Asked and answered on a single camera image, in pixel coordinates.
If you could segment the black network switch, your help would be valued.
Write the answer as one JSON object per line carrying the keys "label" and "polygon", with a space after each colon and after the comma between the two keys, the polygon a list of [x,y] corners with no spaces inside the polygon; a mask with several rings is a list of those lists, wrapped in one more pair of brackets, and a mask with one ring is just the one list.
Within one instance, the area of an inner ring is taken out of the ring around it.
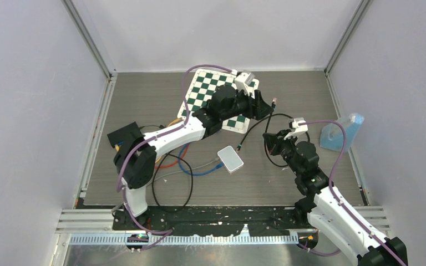
{"label": "black network switch", "polygon": [[144,135],[141,133],[140,127],[136,122],[132,122],[127,126],[108,133],[107,137],[112,148],[115,148],[116,145],[122,146],[123,144],[128,144],[130,148],[133,148],[144,139]]}

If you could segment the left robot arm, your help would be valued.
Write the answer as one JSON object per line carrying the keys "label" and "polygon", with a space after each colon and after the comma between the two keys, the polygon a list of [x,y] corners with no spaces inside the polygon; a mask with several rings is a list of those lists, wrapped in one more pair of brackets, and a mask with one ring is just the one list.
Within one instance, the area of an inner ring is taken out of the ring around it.
{"label": "left robot arm", "polygon": [[123,193],[127,223],[134,229],[147,225],[146,186],[153,177],[158,158],[182,145],[217,133],[224,121],[232,117],[242,115],[261,120],[272,111],[272,106],[264,101],[259,90],[247,93],[222,85],[217,87],[205,106],[189,114],[183,123],[145,134],[138,127],[132,129],[114,156],[119,174],[116,189]]}

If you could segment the green white chessboard mat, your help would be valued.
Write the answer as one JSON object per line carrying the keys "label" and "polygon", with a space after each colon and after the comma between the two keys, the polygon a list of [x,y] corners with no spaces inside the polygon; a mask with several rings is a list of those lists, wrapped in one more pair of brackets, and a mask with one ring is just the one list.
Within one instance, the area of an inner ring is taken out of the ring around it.
{"label": "green white chessboard mat", "polygon": [[[185,94],[177,117],[195,120],[205,128],[205,137],[220,130],[244,134],[250,120],[235,115],[235,75],[219,71],[198,69]],[[258,90],[258,80],[250,83],[250,89]]]}

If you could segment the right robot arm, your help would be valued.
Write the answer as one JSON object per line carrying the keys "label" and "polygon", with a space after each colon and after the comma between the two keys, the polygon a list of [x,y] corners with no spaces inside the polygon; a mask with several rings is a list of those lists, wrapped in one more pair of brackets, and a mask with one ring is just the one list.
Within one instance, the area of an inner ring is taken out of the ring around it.
{"label": "right robot arm", "polygon": [[408,265],[402,240],[389,238],[364,219],[320,169],[315,145],[288,139],[287,134],[281,130],[262,136],[267,153],[282,157],[296,175],[295,183],[304,197],[295,203],[295,222],[319,230],[353,265]]}

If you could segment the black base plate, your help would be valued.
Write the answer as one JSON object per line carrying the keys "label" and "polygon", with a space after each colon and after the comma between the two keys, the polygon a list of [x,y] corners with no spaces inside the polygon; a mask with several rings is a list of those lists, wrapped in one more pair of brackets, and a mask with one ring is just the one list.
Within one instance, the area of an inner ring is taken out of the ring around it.
{"label": "black base plate", "polygon": [[150,231],[172,236],[237,236],[243,229],[256,236],[285,236],[293,229],[311,225],[295,219],[292,207],[284,206],[150,206],[133,222],[125,209],[112,214],[115,231],[138,230],[138,224]]}

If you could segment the white router box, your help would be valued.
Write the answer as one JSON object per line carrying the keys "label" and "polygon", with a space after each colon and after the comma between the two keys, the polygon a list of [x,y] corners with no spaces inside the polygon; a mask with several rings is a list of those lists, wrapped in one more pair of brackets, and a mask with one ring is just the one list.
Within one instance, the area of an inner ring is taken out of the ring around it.
{"label": "white router box", "polygon": [[229,173],[233,173],[244,166],[244,162],[232,146],[226,146],[219,150],[217,156]]}

